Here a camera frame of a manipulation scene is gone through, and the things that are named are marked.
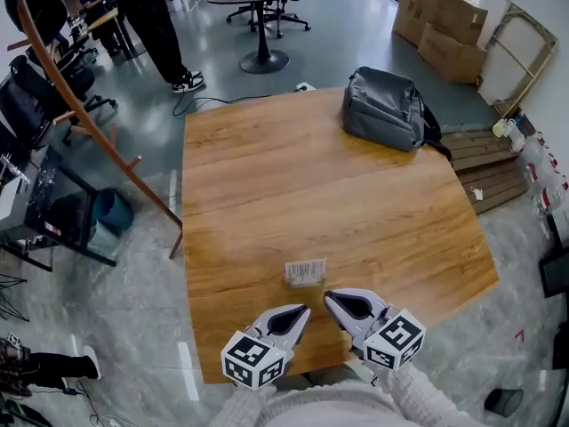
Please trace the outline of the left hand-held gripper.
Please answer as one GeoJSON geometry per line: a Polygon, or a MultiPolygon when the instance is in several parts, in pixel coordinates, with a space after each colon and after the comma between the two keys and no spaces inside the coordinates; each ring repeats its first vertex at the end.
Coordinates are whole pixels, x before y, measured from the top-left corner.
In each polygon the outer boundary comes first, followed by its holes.
{"type": "Polygon", "coordinates": [[[251,326],[237,331],[221,351],[222,373],[257,391],[285,375],[310,318],[305,304],[264,311],[251,326]]]}

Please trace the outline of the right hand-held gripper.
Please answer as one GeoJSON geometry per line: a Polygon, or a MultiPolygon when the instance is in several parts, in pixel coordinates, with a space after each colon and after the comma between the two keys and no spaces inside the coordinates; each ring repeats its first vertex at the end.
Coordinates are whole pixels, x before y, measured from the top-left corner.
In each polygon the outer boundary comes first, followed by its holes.
{"type": "Polygon", "coordinates": [[[426,328],[406,309],[388,305],[375,292],[331,289],[324,294],[328,313],[352,336],[352,346],[368,363],[398,370],[421,349],[426,328]],[[377,313],[362,320],[362,313],[377,313]]]}

